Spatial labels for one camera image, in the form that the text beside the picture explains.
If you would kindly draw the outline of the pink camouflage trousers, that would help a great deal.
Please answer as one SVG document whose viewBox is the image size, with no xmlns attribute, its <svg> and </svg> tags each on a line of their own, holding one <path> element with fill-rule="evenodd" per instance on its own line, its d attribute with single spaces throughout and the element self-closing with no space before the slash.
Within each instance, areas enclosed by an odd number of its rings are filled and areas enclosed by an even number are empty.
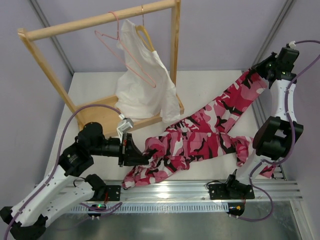
<svg viewBox="0 0 320 240">
<path fill-rule="evenodd" d="M 243 113 L 267 88 L 254 69 L 243 73 L 221 95 L 207 105 L 168 126 L 145 141 L 146 165 L 137 165 L 126 174 L 122 188 L 127 190 L 162 182 L 188 170 L 192 162 L 235 154 L 241 167 L 253 153 L 253 138 L 229 135 Z"/>
</svg>

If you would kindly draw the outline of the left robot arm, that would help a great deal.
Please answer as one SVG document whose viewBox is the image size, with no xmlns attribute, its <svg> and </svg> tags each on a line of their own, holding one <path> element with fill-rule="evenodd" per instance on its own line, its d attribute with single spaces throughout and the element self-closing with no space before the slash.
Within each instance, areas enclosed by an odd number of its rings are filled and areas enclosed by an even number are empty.
<svg viewBox="0 0 320 240">
<path fill-rule="evenodd" d="M 86 124 L 75 142 L 62 151 L 57 165 L 15 206 L 5 206 L 0 217 L 8 225 L 6 235 L 16 240 L 37 240 L 46 229 L 72 207 L 86 201 L 101 201 L 112 195 L 109 185 L 96 174 L 90 174 L 74 189 L 58 194 L 94 164 L 94 156 L 116 157 L 119 166 L 148 164 L 148 158 L 134 144 L 132 134 L 106 138 L 98 122 Z"/>
</svg>

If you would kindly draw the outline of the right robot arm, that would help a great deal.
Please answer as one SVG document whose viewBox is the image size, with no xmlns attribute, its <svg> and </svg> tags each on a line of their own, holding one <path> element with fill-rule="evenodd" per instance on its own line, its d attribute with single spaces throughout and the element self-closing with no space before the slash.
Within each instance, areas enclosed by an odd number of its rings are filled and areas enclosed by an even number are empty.
<svg viewBox="0 0 320 240">
<path fill-rule="evenodd" d="M 268 81 L 271 115 L 254 136 L 253 153 L 242 167 L 229 175 L 223 186 L 224 193 L 220 194 L 222 199 L 253 199 L 253 180 L 264 168 L 286 160 L 302 135 L 304 127 L 297 122 L 293 103 L 297 76 L 292 70 L 299 54 L 287 45 L 253 66 L 251 73 Z"/>
</svg>

